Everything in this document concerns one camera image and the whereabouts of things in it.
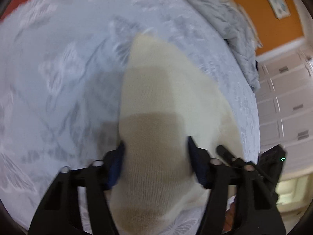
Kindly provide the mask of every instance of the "cabinet handle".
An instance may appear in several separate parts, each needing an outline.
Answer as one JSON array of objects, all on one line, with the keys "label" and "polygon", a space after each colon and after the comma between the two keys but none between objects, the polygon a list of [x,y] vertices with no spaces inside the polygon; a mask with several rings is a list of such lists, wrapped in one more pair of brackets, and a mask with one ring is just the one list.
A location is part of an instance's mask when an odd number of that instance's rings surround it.
[{"label": "cabinet handle", "polygon": [[309,136],[310,136],[309,134],[303,135],[303,136],[299,137],[298,140],[306,139],[306,138],[308,138]]},{"label": "cabinet handle", "polygon": [[307,134],[309,135],[309,130],[306,130],[306,131],[298,133],[298,137],[301,137],[301,136],[304,136],[304,135],[307,135]]},{"label": "cabinet handle", "polygon": [[303,104],[300,104],[298,106],[295,106],[294,110],[299,110],[299,109],[302,109],[303,107],[304,107]]},{"label": "cabinet handle", "polygon": [[280,73],[284,73],[284,72],[286,72],[286,71],[289,71],[289,69],[288,69],[287,66],[282,67],[282,68],[279,69],[279,72],[280,72]]}]

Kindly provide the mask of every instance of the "bedsheet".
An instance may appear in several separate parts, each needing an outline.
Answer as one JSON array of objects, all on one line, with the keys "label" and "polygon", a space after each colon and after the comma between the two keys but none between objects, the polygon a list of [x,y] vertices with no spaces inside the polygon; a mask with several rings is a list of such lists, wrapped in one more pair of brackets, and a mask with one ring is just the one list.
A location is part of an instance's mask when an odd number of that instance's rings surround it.
[{"label": "bedsheet", "polygon": [[[21,226],[61,167],[86,167],[115,149],[137,33],[173,43],[217,82],[245,158],[257,160],[255,96],[225,41],[185,0],[30,0],[0,25],[0,198]],[[83,193],[80,208],[90,232]],[[162,235],[195,234],[202,213],[183,211]]]},{"label": "bedsheet", "polygon": [[255,60],[255,37],[244,16],[220,0],[187,0],[228,43],[253,91],[260,89]]}]

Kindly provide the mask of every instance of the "black device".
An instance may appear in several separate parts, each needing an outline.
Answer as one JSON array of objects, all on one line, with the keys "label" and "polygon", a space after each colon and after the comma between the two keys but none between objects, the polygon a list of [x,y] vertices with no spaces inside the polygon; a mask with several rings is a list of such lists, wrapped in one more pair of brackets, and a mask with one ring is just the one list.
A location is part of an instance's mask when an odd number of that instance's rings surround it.
[{"label": "black device", "polygon": [[[233,235],[286,235],[276,207],[274,189],[285,160],[285,151],[276,146],[261,155],[259,165],[236,158],[223,146],[216,151],[223,159],[211,158],[198,148],[192,137],[187,139],[190,162],[198,182],[211,189],[197,235],[221,235],[225,222],[228,186],[236,185],[236,214]],[[29,235],[81,235],[78,186],[86,187],[90,224],[94,235],[118,235],[104,191],[118,180],[127,147],[120,143],[102,160],[89,167],[70,170],[64,167],[48,188],[33,217]]]}]

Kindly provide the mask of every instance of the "orange wall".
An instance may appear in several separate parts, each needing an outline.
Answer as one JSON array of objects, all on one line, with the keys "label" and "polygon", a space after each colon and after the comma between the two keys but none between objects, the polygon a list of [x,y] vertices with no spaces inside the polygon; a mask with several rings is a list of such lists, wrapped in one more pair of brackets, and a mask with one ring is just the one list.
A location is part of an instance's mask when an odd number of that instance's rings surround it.
[{"label": "orange wall", "polygon": [[234,1],[245,8],[258,31],[263,48],[257,49],[257,55],[303,36],[298,12],[292,0],[286,0],[291,16],[281,20],[276,18],[268,0]]}]

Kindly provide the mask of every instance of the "cabinet door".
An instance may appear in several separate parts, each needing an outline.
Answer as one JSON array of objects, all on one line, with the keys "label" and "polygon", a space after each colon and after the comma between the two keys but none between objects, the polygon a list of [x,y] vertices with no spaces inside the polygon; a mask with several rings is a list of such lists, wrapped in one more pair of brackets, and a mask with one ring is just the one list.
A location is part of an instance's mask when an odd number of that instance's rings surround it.
[{"label": "cabinet door", "polygon": [[275,75],[287,72],[299,65],[303,64],[303,60],[297,52],[271,60],[264,63],[268,74],[273,77]]},{"label": "cabinet door", "polygon": [[311,80],[311,72],[305,65],[300,65],[292,71],[271,78],[277,95],[292,91],[297,87],[310,83]]},{"label": "cabinet door", "polygon": [[282,123],[284,141],[308,138],[313,130],[313,111],[287,117],[282,119]]},{"label": "cabinet door", "polygon": [[280,111],[284,116],[302,112],[313,107],[313,85],[277,97]]},{"label": "cabinet door", "polygon": [[271,87],[271,83],[268,80],[261,81],[260,86],[261,86],[261,88],[259,89],[259,91],[257,91],[255,93],[255,97],[257,98],[257,100],[263,100],[266,97],[270,96],[271,93],[273,92],[273,88]]},{"label": "cabinet door", "polygon": [[281,121],[273,121],[267,124],[260,124],[261,146],[272,142],[279,142],[282,138]]},{"label": "cabinet door", "polygon": [[284,165],[283,173],[287,174],[312,167],[312,146],[312,137],[300,141],[295,141],[290,145],[285,145],[284,149],[287,152],[287,158]]},{"label": "cabinet door", "polygon": [[260,123],[268,121],[268,117],[275,118],[275,115],[279,113],[279,108],[273,98],[261,101],[257,105]]}]

